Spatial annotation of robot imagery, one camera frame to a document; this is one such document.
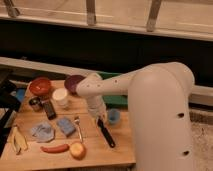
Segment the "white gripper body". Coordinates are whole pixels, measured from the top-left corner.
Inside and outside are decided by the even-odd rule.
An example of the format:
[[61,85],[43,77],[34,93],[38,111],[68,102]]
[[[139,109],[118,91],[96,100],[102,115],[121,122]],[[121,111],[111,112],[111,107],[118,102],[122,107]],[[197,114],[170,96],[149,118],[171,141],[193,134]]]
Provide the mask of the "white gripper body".
[[106,119],[106,105],[101,96],[89,97],[86,102],[88,112],[93,118]]

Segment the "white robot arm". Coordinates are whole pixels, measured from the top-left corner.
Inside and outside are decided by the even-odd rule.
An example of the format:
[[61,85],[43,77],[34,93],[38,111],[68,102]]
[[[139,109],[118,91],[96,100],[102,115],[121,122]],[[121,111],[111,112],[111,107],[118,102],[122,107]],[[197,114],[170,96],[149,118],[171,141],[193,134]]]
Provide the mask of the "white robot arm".
[[126,95],[137,171],[195,171],[188,98],[195,84],[179,62],[151,64],[102,80],[81,81],[79,96]]

